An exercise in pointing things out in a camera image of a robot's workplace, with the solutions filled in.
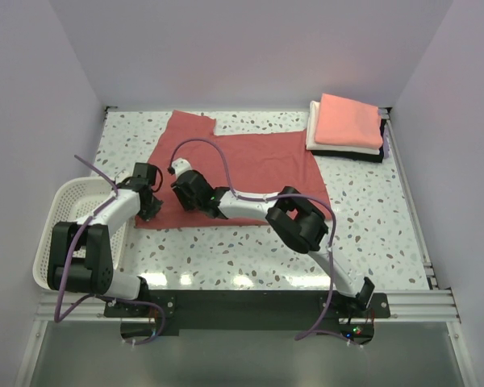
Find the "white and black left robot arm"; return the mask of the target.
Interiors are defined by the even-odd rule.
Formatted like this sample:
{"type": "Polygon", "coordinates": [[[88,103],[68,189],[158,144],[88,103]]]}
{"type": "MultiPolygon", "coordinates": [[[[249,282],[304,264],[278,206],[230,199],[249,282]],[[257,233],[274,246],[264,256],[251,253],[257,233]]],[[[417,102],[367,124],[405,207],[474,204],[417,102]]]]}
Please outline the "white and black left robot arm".
{"type": "Polygon", "coordinates": [[[108,198],[90,214],[56,223],[48,258],[49,289],[136,300],[144,281],[114,269],[111,236],[135,216],[145,222],[155,218],[163,204],[155,196],[162,181],[157,166],[136,163],[132,174],[114,183],[108,198]]]}

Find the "red t-shirt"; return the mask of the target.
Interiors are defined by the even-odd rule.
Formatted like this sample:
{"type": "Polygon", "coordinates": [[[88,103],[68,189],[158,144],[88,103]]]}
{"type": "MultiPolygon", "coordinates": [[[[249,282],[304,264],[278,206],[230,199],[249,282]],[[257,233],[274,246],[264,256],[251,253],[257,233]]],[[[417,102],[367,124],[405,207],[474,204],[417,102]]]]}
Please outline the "red t-shirt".
{"type": "Polygon", "coordinates": [[[216,121],[175,110],[149,164],[165,171],[173,154],[188,160],[212,187],[232,184],[245,193],[268,194],[286,186],[329,201],[315,158],[305,149],[305,131],[215,135],[216,121]]]}

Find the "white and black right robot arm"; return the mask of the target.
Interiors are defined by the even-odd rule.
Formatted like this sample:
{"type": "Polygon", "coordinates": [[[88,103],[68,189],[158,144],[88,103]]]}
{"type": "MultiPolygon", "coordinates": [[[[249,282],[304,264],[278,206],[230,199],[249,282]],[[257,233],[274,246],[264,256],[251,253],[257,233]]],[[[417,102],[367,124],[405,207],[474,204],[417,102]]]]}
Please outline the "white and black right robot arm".
{"type": "Polygon", "coordinates": [[[339,303],[349,310],[366,310],[374,284],[345,258],[335,257],[336,217],[328,224],[317,207],[319,201],[292,187],[279,193],[241,193],[228,187],[212,187],[194,169],[170,167],[175,176],[173,192],[185,210],[198,210],[209,218],[245,218],[268,223],[292,251],[307,254],[331,278],[339,303]]]}

